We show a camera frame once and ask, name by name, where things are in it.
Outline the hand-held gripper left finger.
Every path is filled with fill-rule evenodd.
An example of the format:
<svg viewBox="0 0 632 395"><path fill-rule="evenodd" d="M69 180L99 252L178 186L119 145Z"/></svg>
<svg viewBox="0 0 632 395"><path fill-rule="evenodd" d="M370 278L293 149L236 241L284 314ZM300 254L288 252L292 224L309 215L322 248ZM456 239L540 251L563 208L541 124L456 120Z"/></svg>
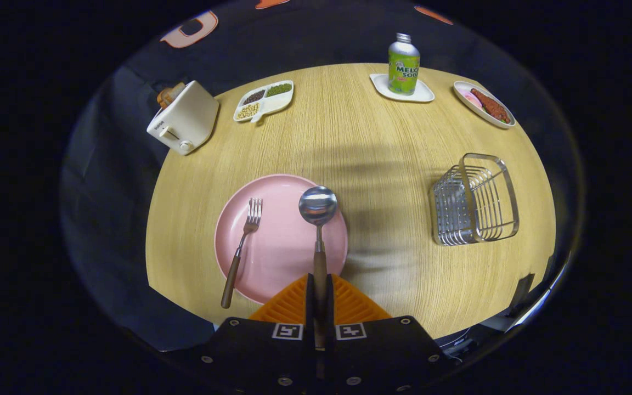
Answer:
<svg viewBox="0 0 632 395"><path fill-rule="evenodd" d="M304 275L264 307L296 297L299 322L230 317L201 348L201 367L230 394L307 394L316 370L313 275Z"/></svg>

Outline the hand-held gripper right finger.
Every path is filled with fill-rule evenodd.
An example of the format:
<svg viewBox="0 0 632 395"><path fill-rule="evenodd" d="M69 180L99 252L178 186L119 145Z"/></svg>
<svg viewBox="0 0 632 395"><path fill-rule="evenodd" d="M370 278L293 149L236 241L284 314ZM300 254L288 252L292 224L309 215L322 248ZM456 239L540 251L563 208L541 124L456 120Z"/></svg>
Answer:
<svg viewBox="0 0 632 395"><path fill-rule="evenodd" d="M338 275L328 281L325 393L414 393L450 373L451 360L416 318L392 317Z"/></svg>

